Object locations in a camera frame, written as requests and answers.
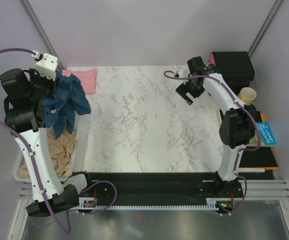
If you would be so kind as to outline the blue t-shirt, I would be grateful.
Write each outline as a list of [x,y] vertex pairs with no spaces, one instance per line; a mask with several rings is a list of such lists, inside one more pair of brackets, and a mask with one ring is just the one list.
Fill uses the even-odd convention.
[[71,134],[76,122],[76,114],[89,115],[91,106],[86,98],[81,81],[75,75],[62,75],[56,72],[54,97],[42,102],[44,122],[47,128],[53,128],[55,138],[67,130]]

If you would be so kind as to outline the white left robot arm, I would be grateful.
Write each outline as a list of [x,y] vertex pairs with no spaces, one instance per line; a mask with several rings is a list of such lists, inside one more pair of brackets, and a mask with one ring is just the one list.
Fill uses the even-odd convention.
[[48,217],[77,207],[79,194],[88,197],[94,184],[82,173],[62,183],[50,156],[43,101],[52,96],[55,82],[31,68],[10,69],[0,75],[7,96],[4,123],[12,130],[25,160],[32,186],[32,203],[26,208],[30,217]]

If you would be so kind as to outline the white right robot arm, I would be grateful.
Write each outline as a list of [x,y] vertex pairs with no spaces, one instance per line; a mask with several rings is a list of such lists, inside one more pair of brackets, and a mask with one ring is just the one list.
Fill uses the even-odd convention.
[[202,192],[211,198],[229,198],[242,195],[238,167],[250,139],[259,132],[255,121],[257,113],[253,105],[246,105],[229,88],[220,71],[214,65],[205,65],[200,56],[187,61],[189,74],[176,92],[188,105],[207,91],[223,113],[219,136],[223,143],[220,167],[214,180],[199,184]]

